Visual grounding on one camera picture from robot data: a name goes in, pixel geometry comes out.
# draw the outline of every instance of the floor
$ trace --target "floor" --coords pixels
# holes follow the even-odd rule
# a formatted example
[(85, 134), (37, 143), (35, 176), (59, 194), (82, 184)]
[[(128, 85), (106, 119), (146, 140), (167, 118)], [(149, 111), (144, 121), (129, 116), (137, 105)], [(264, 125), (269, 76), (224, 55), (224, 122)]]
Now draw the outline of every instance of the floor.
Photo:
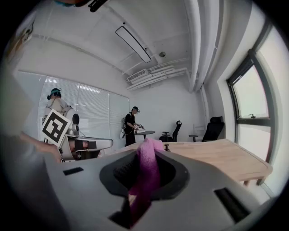
[(256, 185), (257, 180), (251, 180), (248, 184), (247, 189), (255, 196), (260, 204), (263, 204), (270, 199), (270, 196), (265, 192), (265, 190), (260, 186)]

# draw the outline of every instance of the chair backrest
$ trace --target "chair backrest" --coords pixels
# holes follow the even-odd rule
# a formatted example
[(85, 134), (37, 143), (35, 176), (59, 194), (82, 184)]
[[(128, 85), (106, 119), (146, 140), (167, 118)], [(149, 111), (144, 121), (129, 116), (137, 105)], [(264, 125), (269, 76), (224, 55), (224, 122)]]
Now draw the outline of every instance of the chair backrest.
[(223, 118), (220, 117), (212, 117), (210, 119), (210, 123), (208, 123), (206, 133), (203, 137), (203, 142), (207, 140), (217, 140), (221, 131), (223, 130), (225, 123), (223, 122)]
[(177, 124), (177, 127), (176, 127), (176, 129), (174, 130), (174, 132), (172, 133), (172, 138), (173, 138), (173, 140), (174, 140), (175, 142), (177, 141), (177, 134), (178, 134), (178, 132), (179, 132), (179, 130), (180, 130), (180, 128), (181, 128), (182, 122), (178, 120), (178, 121), (176, 122), (176, 124)]

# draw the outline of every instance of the window handle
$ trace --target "window handle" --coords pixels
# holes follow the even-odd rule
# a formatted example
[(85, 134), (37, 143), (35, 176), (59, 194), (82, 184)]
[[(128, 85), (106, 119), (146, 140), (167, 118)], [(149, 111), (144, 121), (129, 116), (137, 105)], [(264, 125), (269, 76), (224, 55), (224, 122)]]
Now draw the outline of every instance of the window handle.
[(249, 114), (249, 115), (252, 115), (252, 116), (251, 116), (251, 119), (256, 118), (256, 116), (254, 116), (254, 114)]

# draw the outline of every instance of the open window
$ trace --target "open window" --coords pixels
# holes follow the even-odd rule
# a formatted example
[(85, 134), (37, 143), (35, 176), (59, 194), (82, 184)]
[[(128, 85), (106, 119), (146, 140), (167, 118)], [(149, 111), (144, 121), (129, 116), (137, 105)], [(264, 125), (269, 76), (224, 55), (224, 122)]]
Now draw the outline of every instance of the open window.
[(235, 113), (235, 142), (270, 162), (275, 133), (273, 98), (253, 50), (227, 83)]

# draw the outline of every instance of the office chair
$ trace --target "office chair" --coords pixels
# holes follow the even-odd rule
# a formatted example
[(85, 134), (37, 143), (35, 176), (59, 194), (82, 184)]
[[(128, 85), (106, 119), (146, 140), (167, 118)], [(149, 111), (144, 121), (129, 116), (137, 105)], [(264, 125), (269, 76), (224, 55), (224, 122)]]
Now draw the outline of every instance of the office chair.
[[(223, 117), (212, 117), (210, 119), (210, 123), (208, 123), (206, 133), (203, 137), (202, 142), (208, 142), (217, 140), (218, 136), (220, 135), (221, 131), (223, 130), (225, 123), (223, 122)], [(192, 137), (194, 142), (196, 142), (197, 135), (189, 135), (189, 137)]]
[(174, 130), (174, 132), (172, 133), (172, 137), (170, 137), (170, 135), (168, 135), (168, 132), (163, 132), (164, 134), (162, 134), (162, 136), (159, 138), (159, 140), (163, 141), (163, 142), (177, 142), (177, 135), (178, 132), (181, 128), (182, 122), (181, 121), (177, 121), (176, 122), (177, 127)]

